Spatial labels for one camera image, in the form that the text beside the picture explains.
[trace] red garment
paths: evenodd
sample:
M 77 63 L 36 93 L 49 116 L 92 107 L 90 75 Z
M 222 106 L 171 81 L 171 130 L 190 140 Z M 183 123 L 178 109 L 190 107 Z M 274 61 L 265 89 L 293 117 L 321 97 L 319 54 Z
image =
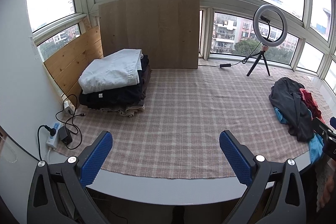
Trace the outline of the red garment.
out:
M 319 110 L 319 106 L 317 105 L 317 102 L 314 100 L 311 93 L 305 89 L 300 89 L 301 92 L 301 99 L 304 102 L 304 104 L 308 107 L 308 109 L 311 111 L 312 117 L 319 118 L 323 123 L 325 121 L 322 118 L 322 113 Z

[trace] pile of clothes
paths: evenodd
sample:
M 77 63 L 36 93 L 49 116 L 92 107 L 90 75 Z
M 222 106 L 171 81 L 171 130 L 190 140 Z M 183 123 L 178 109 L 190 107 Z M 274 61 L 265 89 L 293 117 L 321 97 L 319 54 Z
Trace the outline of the pile of clothes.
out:
M 117 111 L 132 117 L 144 111 L 146 89 L 151 78 L 147 55 L 142 50 L 123 49 L 94 60 L 82 73 L 79 102 L 103 112 Z
M 304 85 L 283 77 L 274 83 L 268 98 L 279 122 L 288 124 L 288 133 L 296 136 L 298 141 L 309 142 L 311 163 L 318 160 L 322 155 L 323 140 L 314 133 L 312 119 L 324 120 L 311 93 Z

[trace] blue garment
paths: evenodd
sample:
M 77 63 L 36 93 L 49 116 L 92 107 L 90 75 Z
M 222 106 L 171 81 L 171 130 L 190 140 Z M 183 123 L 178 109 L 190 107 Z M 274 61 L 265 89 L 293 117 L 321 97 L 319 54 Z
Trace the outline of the blue garment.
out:
M 274 112 L 280 123 L 288 124 L 288 121 L 282 115 L 282 113 L 277 107 L 274 107 Z M 310 163 L 313 164 L 322 156 L 323 139 L 319 134 L 314 133 L 314 137 L 309 141 L 308 144 L 309 144 Z

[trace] blue gripper pad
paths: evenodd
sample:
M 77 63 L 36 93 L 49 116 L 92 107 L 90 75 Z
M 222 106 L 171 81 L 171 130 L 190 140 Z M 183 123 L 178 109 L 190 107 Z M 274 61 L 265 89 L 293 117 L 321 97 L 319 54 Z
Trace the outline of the blue gripper pad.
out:
M 241 147 L 248 148 L 241 145 L 228 130 L 219 135 L 219 145 L 239 182 L 249 186 L 252 183 L 252 167 L 240 152 Z
M 335 117 L 331 117 L 330 118 L 330 125 L 336 129 L 336 118 Z
M 83 152 L 78 156 L 79 182 L 83 188 L 93 183 L 107 155 L 110 153 L 112 145 L 112 134 L 103 131 L 93 144 L 85 147 Z

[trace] textured blue pad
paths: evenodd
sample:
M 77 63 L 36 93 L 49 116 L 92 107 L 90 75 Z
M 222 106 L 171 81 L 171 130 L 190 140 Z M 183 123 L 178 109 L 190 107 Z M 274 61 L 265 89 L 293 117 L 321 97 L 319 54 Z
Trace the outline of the textured blue pad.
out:
M 219 145 L 239 182 L 249 186 L 252 183 L 252 168 L 225 131 L 219 136 Z
M 103 165 L 107 155 L 112 148 L 113 139 L 112 134 L 107 132 L 101 139 L 93 152 L 88 156 L 81 169 L 81 176 L 79 182 L 82 187 L 90 185 L 95 180 L 101 166 Z
M 331 117 L 330 118 L 330 125 L 336 129 L 336 118 L 335 117 Z

